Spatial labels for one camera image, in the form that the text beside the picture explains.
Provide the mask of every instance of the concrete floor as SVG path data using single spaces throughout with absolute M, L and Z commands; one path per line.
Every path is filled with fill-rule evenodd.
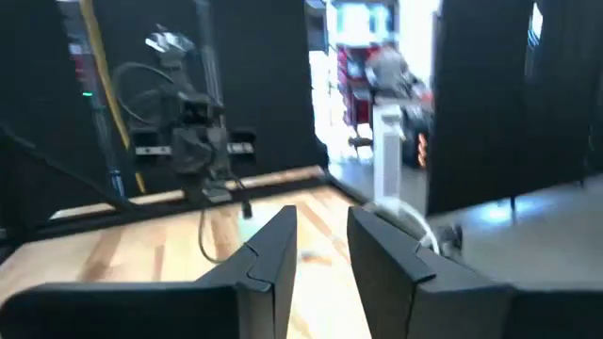
M 373 196 L 370 162 L 343 160 L 330 167 L 344 185 Z M 403 170 L 402 199 L 425 211 L 426 173 Z M 600 283 L 603 288 L 603 177 L 585 188 L 556 186 L 510 202 L 489 202 L 437 218 L 431 225 L 460 222 L 464 261 L 486 276 L 524 285 Z

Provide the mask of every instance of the yellow pole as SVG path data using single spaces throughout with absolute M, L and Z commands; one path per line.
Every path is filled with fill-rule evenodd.
M 96 17 L 94 16 L 92 0 L 80 0 L 80 10 L 82 11 L 82 17 L 84 18 L 84 23 L 86 25 L 86 30 L 88 31 L 88 36 L 90 39 L 90 46 L 92 47 L 94 59 L 96 60 L 97 72 L 101 78 L 101 82 L 103 83 L 103 88 L 105 89 L 106 100 L 109 105 L 111 116 L 113 117 L 113 121 L 115 122 L 118 131 L 120 132 L 120 136 L 122 137 L 123 147 L 126 150 L 129 150 L 130 137 L 128 136 L 125 123 L 123 123 L 122 114 L 120 113 L 120 107 L 117 104 L 117 100 L 115 99 L 115 95 L 113 93 L 113 88 L 111 87 L 109 72 L 106 65 L 103 39 L 101 37 L 101 32 L 98 27 L 98 22 L 96 21 Z M 140 193 L 145 194 L 146 188 L 144 186 L 144 180 L 142 179 L 142 175 L 140 175 L 139 172 L 136 172 L 135 176 Z

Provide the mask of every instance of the white wall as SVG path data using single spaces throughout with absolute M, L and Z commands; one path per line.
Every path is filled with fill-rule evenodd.
M 399 0 L 399 49 L 411 72 L 429 84 L 432 76 L 433 13 L 439 0 Z

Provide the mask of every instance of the wooden floor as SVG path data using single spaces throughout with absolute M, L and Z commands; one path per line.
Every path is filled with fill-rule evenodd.
M 346 240 L 351 202 L 325 187 L 253 202 L 298 209 L 298 262 L 288 338 L 368 339 Z M 204 243 L 226 258 L 240 246 L 240 205 L 206 214 Z M 0 302 L 48 282 L 193 281 L 214 265 L 197 243 L 199 212 L 30 243 L 0 266 Z

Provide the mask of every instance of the gray floor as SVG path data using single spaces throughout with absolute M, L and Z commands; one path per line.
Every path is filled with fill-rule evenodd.
M 369 162 L 346 160 L 330 167 L 342 183 L 373 195 Z M 425 210 L 426 175 L 403 170 L 402 199 Z M 490 278 L 524 285 L 598 284 L 603 288 L 603 178 L 586 188 L 566 185 L 509 201 L 491 202 L 438 218 L 431 225 L 460 222 L 466 263 Z

